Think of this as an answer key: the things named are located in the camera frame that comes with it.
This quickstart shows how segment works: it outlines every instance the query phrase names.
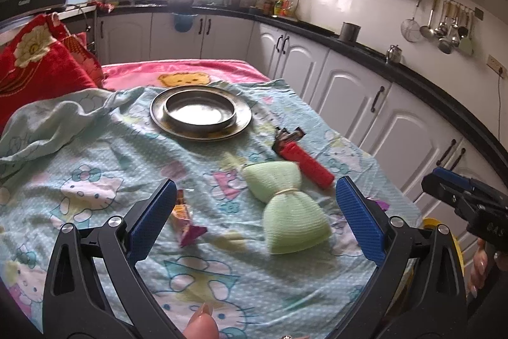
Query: light blue blanket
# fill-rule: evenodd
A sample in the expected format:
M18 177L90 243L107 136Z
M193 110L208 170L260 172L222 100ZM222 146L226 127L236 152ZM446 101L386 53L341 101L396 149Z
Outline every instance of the light blue blanket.
M417 223L418 209L375 159L330 130L284 82L217 86L240 94L253 112L244 133L222 142L177 141L159 131L149 105L161 88L89 89L26 105L12 116L0 140L0 276L37 327L61 224L101 226L169 177L186 189L195 223L208 227L196 245L180 248L166 225L137 265L173 322L183 329L208 302L223 338L324 338L375 265L362 255L333 189L320 191L308 180L302 190L324 209L333 236L304 252L268 254L264 204L246 188L241 169L277 159L276 125L303 128L301 146L337 178L350 175L365 196L388 202L388 215ZM105 273L100 263L98 269ZM109 280L103 284L114 312L126 319Z

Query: electrical outlet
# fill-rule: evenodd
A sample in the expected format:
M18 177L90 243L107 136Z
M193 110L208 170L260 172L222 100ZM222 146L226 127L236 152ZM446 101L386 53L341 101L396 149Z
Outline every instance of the electrical outlet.
M508 77L508 73L506 73L506 68L501 65L501 63L495 59L492 55L489 55L487 59L487 65L492 68L492 71L499 75L499 69L502 68L503 72L501 74L501 78L506 79Z

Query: kettle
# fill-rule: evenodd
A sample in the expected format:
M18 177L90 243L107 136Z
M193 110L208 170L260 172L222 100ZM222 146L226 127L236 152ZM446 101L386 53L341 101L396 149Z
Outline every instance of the kettle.
M402 49L398 45L390 45L385 54L386 63L398 64L402 58Z

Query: white tiled wall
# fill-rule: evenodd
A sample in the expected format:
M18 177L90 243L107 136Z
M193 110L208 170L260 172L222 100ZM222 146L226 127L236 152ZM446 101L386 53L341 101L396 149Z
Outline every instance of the white tiled wall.
M457 0L470 7L469 0ZM426 25L432 0L423 0L416 20ZM475 22L474 57L454 51L445 55L435 44L426 40L409 43L400 33L400 24L411 18L416 0L300 0L300 19L340 32L342 22L362 27L359 43L385 52L390 44L402 48L405 65L430 79L468 108L497 136L498 77L486 66L487 56L493 55L508 67L508 26L485 11L484 20ZM501 80L501 142L508 148L508 87Z

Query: black countertop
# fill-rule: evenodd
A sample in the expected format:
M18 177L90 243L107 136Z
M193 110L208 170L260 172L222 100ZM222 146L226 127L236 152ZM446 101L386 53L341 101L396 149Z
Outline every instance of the black countertop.
M345 44L337 36L324 28L308 23L293 22L284 18L252 15L244 11L228 10L220 7L193 7L187 10L175 10L167 6L149 4L137 6L120 6L110 15L123 15L125 13L156 13L173 12L197 15L222 15L239 17L261 22L286 31L293 32L356 61L371 71L379 74L390 82L396 83L410 93L417 96L424 103L437 111L453 127L473 144L482 156L494 168L501 180L508 187L508 152L496 137L479 121L465 106L454 99L446 91L430 82L412 69L400 64L386 64L383 54L364 45L355 46Z

